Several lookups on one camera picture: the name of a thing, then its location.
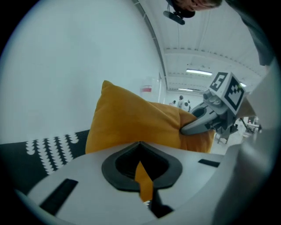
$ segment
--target fluorescent light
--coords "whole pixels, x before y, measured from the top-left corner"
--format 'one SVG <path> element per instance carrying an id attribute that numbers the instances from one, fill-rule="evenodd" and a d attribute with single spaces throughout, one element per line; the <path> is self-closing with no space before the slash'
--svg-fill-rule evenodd
<path id="1" fill-rule="evenodd" d="M 190 89 L 183 89 L 183 88 L 178 88 L 178 90 L 180 90 L 180 91 L 193 91 L 193 90 L 190 90 Z"/>
<path id="2" fill-rule="evenodd" d="M 242 87 L 246 87 L 247 86 L 246 84 L 244 84 L 242 82 L 240 82 L 240 84 L 241 84 Z"/>
<path id="3" fill-rule="evenodd" d="M 194 69 L 187 69 L 186 72 L 187 73 L 198 73 L 198 74 L 203 74 L 203 75 L 208 75 L 208 76 L 212 75 L 212 73 L 210 73 L 210 72 L 201 71 L 201 70 L 194 70 Z"/>

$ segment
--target white wall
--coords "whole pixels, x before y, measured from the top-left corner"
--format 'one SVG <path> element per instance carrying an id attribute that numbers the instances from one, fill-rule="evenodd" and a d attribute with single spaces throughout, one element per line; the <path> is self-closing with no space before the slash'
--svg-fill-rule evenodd
<path id="1" fill-rule="evenodd" d="M 131 0 L 42 0 L 0 61 L 0 143 L 89 129 L 104 80 L 140 95 L 160 68 Z"/>
<path id="2" fill-rule="evenodd" d="M 203 96 L 202 95 L 194 95 L 194 94 L 185 94 L 182 92 L 170 92 L 168 91 L 165 98 L 165 104 L 169 104 L 170 102 L 176 100 L 176 105 L 179 101 L 180 96 L 184 97 L 184 101 L 187 102 L 190 101 L 191 108 L 196 107 L 200 103 L 203 102 Z"/>

